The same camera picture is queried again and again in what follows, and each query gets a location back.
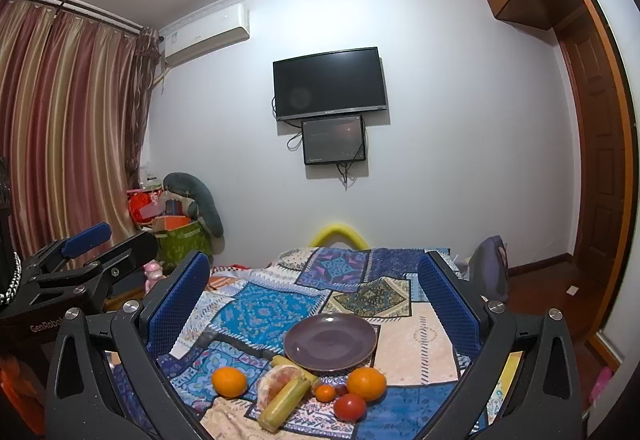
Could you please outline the dark purple plate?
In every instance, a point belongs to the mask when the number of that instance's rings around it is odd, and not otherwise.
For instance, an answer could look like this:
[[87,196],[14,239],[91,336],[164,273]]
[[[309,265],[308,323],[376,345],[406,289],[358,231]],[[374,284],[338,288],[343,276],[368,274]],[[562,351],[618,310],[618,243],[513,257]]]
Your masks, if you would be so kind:
[[366,320],[345,313],[303,319],[284,336],[285,356],[311,372],[341,372],[367,360],[378,333]]

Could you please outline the red tomato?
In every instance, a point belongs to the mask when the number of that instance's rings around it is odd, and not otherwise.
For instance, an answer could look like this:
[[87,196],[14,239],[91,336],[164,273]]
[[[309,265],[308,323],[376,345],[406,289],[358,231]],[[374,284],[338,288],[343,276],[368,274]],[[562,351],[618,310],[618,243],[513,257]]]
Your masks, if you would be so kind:
[[367,402],[358,394],[344,394],[334,401],[333,413],[340,422],[356,423],[367,414]]

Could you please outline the grey plush toy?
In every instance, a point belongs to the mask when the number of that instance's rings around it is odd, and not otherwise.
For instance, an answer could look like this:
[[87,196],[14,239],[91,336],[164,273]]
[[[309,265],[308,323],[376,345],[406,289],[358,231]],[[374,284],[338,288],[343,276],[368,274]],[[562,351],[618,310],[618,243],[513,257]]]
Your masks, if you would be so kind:
[[220,239],[224,236],[224,225],[217,211],[213,194],[198,177],[175,171],[164,178],[163,187],[171,193],[192,200],[196,208],[188,208],[189,213],[193,214],[214,238]]

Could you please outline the large orange with sticker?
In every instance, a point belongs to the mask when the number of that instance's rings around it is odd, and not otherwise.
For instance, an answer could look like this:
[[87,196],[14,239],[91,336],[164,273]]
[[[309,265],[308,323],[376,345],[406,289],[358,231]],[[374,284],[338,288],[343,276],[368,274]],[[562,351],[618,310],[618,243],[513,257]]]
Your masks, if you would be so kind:
[[386,377],[370,366],[356,368],[346,379],[349,394],[356,394],[366,402],[380,399],[385,394],[386,386]]

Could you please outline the patchwork patterned bedspread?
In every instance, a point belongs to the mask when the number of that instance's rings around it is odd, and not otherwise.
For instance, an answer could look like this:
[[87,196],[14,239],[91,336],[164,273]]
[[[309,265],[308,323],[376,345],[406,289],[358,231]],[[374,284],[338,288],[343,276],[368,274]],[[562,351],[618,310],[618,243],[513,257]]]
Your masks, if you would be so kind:
[[454,334],[441,249],[304,247],[217,267],[149,354],[211,439],[413,439],[480,352]]

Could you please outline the pink toy figure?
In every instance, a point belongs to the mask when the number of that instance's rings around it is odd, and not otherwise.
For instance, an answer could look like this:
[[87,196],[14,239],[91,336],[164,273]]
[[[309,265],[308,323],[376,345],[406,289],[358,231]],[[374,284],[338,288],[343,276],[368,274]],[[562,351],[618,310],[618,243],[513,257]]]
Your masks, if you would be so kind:
[[145,276],[144,281],[144,293],[149,293],[153,286],[158,282],[166,278],[164,275],[163,267],[155,260],[149,261],[143,266],[143,273]]

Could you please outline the green storage box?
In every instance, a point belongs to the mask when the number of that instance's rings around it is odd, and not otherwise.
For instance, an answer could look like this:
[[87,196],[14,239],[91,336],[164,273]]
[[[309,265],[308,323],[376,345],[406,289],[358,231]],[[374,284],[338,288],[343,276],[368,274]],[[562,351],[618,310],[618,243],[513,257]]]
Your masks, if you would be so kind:
[[165,275],[192,251],[203,253],[208,261],[213,260],[212,241],[198,221],[174,230],[157,232],[155,236],[158,243],[156,261],[163,267]]

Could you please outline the dark red grape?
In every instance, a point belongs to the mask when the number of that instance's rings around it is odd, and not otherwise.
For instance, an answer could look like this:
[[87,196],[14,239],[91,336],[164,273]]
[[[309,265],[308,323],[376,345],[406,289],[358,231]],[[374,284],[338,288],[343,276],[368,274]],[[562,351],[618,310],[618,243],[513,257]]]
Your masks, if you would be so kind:
[[337,397],[342,397],[342,396],[344,396],[344,394],[348,393],[348,389],[344,384],[336,385],[335,386],[335,392],[336,392]]

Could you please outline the white air conditioner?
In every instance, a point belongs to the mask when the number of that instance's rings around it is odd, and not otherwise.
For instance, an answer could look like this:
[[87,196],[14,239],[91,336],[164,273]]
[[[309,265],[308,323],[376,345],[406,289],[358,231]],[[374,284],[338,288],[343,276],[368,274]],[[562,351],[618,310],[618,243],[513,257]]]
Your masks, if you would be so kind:
[[191,21],[164,37],[165,63],[174,68],[250,38],[250,12],[236,4]]

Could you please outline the striped red curtain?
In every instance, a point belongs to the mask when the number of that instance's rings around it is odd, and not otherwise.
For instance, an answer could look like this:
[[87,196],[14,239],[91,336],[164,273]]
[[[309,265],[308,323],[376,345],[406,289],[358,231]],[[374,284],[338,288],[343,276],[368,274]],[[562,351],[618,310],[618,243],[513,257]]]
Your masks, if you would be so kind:
[[11,233],[28,257],[97,223],[111,244],[136,231],[157,30],[123,30],[28,0],[1,0],[1,155]]

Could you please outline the small tangerine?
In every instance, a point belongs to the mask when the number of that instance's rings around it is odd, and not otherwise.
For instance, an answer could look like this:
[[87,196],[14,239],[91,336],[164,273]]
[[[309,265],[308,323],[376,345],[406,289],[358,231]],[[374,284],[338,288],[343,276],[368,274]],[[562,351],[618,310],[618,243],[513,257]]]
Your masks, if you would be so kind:
[[332,385],[319,385],[314,388],[314,397],[321,403],[332,402],[336,398],[336,389]]

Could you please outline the wooden door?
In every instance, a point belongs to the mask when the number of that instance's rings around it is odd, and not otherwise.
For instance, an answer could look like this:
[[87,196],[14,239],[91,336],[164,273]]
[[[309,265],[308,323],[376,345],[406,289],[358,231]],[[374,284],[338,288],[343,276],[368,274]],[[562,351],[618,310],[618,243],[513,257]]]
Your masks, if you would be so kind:
[[579,7],[554,28],[570,75],[580,150],[580,203],[574,258],[599,296],[582,332],[602,327],[624,273],[630,234],[628,99],[605,27]]

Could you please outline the wall mounted television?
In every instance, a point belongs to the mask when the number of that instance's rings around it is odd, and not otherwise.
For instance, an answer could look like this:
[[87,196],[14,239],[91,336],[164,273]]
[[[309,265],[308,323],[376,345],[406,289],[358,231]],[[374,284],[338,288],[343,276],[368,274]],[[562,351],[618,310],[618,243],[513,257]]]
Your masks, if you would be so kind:
[[320,52],[272,63],[276,119],[383,111],[386,87],[378,49]]

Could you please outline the small black monitor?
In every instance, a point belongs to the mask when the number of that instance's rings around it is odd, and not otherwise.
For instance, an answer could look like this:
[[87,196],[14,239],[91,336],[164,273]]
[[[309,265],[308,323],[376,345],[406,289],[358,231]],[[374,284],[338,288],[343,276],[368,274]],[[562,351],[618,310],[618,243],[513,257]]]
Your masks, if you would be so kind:
[[360,114],[304,119],[302,137],[307,166],[346,164],[367,159],[366,133]]

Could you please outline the purple backpack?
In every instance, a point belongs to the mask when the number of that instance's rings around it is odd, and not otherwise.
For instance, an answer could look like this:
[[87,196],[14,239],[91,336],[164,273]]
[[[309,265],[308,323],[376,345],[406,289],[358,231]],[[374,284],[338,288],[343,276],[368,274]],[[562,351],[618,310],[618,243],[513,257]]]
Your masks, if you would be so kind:
[[498,235],[477,246],[469,261],[470,283],[490,301],[509,298],[508,258],[506,245]]

